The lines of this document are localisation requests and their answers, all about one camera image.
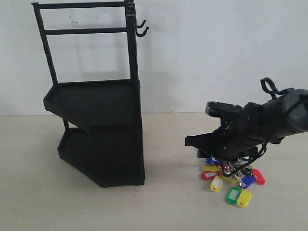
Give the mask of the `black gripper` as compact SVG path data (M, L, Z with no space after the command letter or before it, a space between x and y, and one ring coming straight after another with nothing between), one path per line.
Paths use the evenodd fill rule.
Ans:
M282 102L248 103L237 116L221 118L221 126L211 133L188 135L186 147L198 149L197 157L220 159L211 154L236 154L224 159L257 156L260 144L279 144L286 137L285 109Z

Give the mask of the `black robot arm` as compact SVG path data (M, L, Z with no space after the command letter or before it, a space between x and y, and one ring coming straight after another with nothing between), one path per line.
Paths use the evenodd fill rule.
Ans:
M308 92L291 90L264 104L249 102L244 107L208 102L205 113L220 118L220 126L210 133L188 135L185 146L201 151L200 158L233 160L258 145L279 144L287 136L307 132Z

